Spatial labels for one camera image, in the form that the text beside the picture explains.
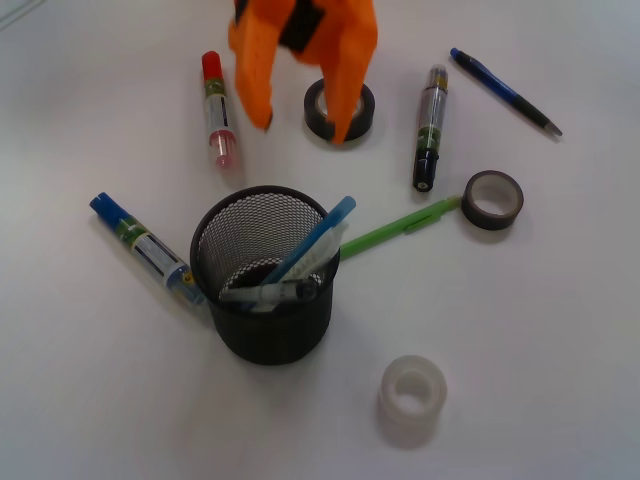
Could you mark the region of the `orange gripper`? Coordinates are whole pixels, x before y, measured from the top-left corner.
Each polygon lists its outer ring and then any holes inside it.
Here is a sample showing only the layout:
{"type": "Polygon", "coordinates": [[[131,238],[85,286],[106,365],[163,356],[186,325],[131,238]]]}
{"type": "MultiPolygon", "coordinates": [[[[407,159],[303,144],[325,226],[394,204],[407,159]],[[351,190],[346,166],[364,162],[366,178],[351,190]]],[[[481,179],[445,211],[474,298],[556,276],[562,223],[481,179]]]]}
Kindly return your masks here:
{"type": "Polygon", "coordinates": [[[371,1],[237,1],[229,44],[249,120],[258,129],[270,127],[271,75],[283,47],[303,64],[321,65],[333,142],[343,143],[377,39],[371,1]]]}

